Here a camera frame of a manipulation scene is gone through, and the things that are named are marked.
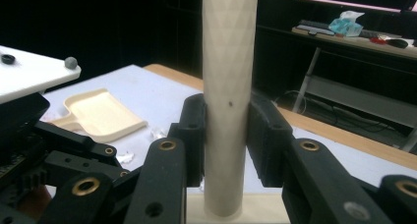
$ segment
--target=textured white column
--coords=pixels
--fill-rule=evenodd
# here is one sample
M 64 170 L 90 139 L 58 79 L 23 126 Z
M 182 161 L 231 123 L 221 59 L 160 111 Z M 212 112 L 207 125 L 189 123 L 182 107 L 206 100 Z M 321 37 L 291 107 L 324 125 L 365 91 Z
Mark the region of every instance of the textured white column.
M 203 0 L 205 208 L 222 217 L 238 213 L 242 205 L 257 3 Z

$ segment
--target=dark background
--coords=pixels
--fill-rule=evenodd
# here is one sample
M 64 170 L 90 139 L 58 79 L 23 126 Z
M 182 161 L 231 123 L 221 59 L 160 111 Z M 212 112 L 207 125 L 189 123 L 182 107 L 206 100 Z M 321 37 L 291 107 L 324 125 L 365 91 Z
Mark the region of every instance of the dark background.
M 2 0 L 0 44 L 58 59 L 74 56 L 83 69 L 76 82 L 151 63 L 201 77 L 201 5 L 202 0 Z M 259 0 L 253 86 L 271 98 L 299 89 L 315 45 L 294 38 L 291 28 L 302 19 L 330 23 L 345 10 L 297 0 Z M 417 38 L 415 16 L 368 12 L 357 22 L 366 29 Z M 351 57 L 357 56 L 340 57 L 330 50 L 319 60 L 317 73 L 417 104 L 415 72 Z

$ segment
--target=plastic scoop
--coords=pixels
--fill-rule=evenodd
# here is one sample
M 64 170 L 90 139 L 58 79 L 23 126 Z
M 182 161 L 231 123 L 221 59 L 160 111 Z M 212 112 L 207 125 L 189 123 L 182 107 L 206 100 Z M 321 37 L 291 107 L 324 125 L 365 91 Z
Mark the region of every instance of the plastic scoop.
M 96 142 L 117 140 L 148 124 L 105 88 L 73 95 L 64 106 L 69 114 L 50 123 L 68 131 L 84 131 Z

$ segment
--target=white base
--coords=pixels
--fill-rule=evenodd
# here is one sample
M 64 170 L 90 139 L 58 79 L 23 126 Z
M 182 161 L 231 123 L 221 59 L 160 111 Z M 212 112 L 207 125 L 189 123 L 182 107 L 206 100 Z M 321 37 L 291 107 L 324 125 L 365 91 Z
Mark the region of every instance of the white base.
M 243 194 L 242 211 L 233 218 L 205 212 L 203 194 L 187 195 L 187 223 L 290 223 L 280 194 Z

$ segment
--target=white cylinder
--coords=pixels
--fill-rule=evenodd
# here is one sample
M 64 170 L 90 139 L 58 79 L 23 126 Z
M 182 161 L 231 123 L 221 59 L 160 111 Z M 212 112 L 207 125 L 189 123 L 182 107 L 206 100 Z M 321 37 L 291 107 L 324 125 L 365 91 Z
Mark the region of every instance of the white cylinder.
M 236 214 L 242 205 L 257 3 L 203 0 L 205 208 L 216 216 Z

